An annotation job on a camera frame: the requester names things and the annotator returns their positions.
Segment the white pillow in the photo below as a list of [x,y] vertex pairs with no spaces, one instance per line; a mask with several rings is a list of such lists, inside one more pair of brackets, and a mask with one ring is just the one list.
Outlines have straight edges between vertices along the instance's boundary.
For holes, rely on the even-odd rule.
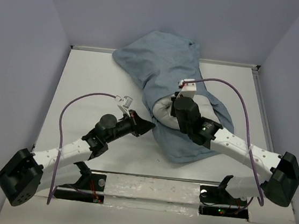
[[[207,119],[220,123],[219,118],[216,116],[213,106],[207,97],[203,95],[194,95],[193,100],[198,105],[202,117],[206,117]],[[178,125],[177,118],[170,115],[171,106],[171,96],[163,97],[155,102],[152,108],[152,113],[163,125],[179,130],[180,127]]]

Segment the blue-grey fabric pillowcase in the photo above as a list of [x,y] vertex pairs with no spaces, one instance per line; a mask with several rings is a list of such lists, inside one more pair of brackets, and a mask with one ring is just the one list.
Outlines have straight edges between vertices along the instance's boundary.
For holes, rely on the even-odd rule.
[[154,104],[172,96],[183,79],[201,79],[200,46],[177,35],[153,31],[123,48],[116,49],[113,60],[142,90],[142,103],[156,125],[154,139],[164,156],[173,163],[196,162],[217,153],[193,143],[180,130],[160,123],[153,115]]

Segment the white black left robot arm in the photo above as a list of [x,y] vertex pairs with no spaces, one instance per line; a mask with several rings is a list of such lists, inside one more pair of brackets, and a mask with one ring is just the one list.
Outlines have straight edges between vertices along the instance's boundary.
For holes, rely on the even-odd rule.
[[142,119],[134,110],[124,114],[122,119],[105,114],[90,132],[73,143],[40,152],[27,148],[18,150],[0,170],[0,187],[10,205],[17,207],[31,199],[41,187],[55,186],[58,169],[75,165],[78,169],[69,179],[75,187],[82,188],[89,180],[85,161],[101,156],[112,141],[128,134],[139,137],[154,127],[154,123]]

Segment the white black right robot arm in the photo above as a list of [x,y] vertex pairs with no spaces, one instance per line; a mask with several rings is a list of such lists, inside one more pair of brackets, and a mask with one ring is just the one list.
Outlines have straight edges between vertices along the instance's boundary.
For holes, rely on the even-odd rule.
[[172,114],[179,129],[189,139],[205,148],[227,155],[252,169],[251,177],[225,176],[216,189],[222,203],[240,198],[267,198],[272,203],[288,207],[299,187],[297,157],[290,153],[276,154],[261,149],[230,133],[221,124],[202,117],[192,98],[172,97]]

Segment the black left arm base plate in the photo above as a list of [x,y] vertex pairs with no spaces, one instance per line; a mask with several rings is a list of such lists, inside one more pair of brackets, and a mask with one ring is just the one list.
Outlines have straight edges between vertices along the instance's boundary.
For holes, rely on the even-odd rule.
[[85,162],[77,162],[75,165],[78,167],[81,177],[74,184],[63,184],[57,187],[53,197],[55,199],[103,204],[107,175],[92,172]]

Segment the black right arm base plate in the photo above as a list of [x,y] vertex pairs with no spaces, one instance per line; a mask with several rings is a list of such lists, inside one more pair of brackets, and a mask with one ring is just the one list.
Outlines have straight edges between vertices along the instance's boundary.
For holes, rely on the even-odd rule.
[[200,186],[200,215],[249,220],[248,201],[235,199],[226,191],[232,178],[232,175],[226,176],[218,186]]

